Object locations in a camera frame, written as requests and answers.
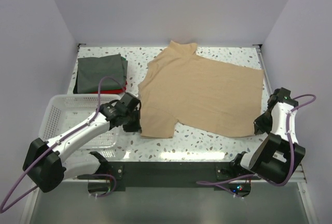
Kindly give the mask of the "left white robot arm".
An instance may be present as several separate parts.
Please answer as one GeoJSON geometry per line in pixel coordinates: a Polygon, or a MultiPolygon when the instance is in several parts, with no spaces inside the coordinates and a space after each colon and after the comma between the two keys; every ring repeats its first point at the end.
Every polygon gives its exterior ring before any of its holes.
{"type": "Polygon", "coordinates": [[[47,141],[31,142],[23,170],[44,193],[55,189],[64,179],[91,174],[103,178],[107,174],[106,160],[93,154],[81,165],[68,166],[66,160],[87,142],[113,128],[125,132],[140,132],[141,101],[131,93],[120,99],[99,104],[94,113],[77,126],[47,141]]]}

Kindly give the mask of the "beige t-shirt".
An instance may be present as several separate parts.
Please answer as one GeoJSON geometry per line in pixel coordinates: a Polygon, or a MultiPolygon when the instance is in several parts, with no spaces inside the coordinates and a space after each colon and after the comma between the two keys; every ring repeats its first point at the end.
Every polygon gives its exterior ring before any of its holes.
{"type": "Polygon", "coordinates": [[[225,137],[254,134],[264,73],[197,55],[197,44],[174,41],[139,84],[142,135],[171,138],[181,123],[225,137]]]}

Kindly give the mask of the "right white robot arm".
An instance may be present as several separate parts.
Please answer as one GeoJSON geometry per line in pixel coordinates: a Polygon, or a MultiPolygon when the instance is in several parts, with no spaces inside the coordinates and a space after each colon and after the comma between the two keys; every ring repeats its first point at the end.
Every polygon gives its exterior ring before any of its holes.
{"type": "Polygon", "coordinates": [[[242,179],[256,174],[276,185],[285,185],[306,154],[295,134],[298,101],[291,91],[279,88],[270,95],[267,110],[254,120],[254,134],[267,134],[257,150],[237,154],[230,162],[231,173],[242,179]]]}

